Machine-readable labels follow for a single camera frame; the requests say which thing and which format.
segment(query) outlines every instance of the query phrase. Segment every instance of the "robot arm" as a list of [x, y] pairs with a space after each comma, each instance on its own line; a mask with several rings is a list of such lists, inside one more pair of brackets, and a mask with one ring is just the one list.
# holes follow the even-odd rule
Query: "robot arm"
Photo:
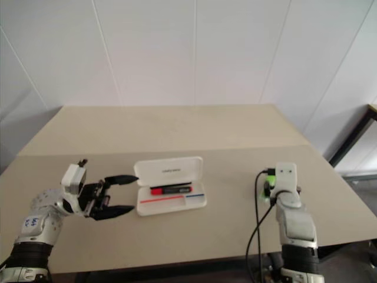
[[284, 266], [283, 282], [323, 283], [318, 273], [317, 236], [311, 215], [297, 192], [297, 169], [294, 163], [278, 163], [276, 184], [271, 200], [276, 202]]
[[85, 185], [86, 162], [84, 159], [68, 167], [60, 189], [46, 190], [33, 199], [30, 213], [5, 262], [6, 268], [0, 271], [0, 283], [48, 282], [48, 257], [66, 216], [103, 220], [134, 209], [133, 206], [108, 206], [110, 196], [107, 190], [111, 185], [132, 183], [137, 177], [119, 175]]

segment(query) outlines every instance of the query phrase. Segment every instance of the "red stripe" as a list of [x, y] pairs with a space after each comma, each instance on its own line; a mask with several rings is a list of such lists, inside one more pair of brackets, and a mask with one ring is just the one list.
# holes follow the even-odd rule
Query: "red stripe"
[[159, 200], [167, 200], [167, 199], [182, 199], [184, 196], [170, 196], [169, 198], [160, 198], [160, 199], [147, 199], [142, 200], [140, 203], [146, 203], [146, 202], [158, 202]]

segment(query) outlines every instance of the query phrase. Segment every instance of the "label on robot arm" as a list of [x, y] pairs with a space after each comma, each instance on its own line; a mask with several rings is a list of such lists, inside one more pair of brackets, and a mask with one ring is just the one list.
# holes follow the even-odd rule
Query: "label on robot arm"
[[42, 232], [42, 215], [32, 215], [25, 218], [21, 229], [22, 236], [37, 236]]

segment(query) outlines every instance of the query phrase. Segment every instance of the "red marker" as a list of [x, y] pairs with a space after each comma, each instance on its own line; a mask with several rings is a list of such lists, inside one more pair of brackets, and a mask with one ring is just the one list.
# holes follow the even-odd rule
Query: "red marker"
[[167, 195], [169, 193], [190, 193], [193, 191], [192, 187], [155, 187], [151, 189], [152, 195]]

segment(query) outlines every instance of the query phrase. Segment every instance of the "white table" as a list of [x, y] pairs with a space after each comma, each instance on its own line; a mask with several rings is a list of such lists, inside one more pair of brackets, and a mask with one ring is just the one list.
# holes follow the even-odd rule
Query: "white table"
[[[377, 238], [377, 218], [309, 142], [271, 105], [64, 107], [0, 176], [1, 249], [10, 253], [31, 199], [59, 187], [87, 158], [87, 181], [133, 173], [138, 160], [201, 156], [205, 208], [96, 222], [66, 218], [51, 271], [129, 268], [244, 255], [255, 227], [253, 182], [277, 161], [295, 162], [319, 245]], [[111, 204], [135, 205], [136, 184], [112, 189]], [[260, 205], [261, 214], [267, 205]], [[275, 213], [262, 251], [280, 250]]]

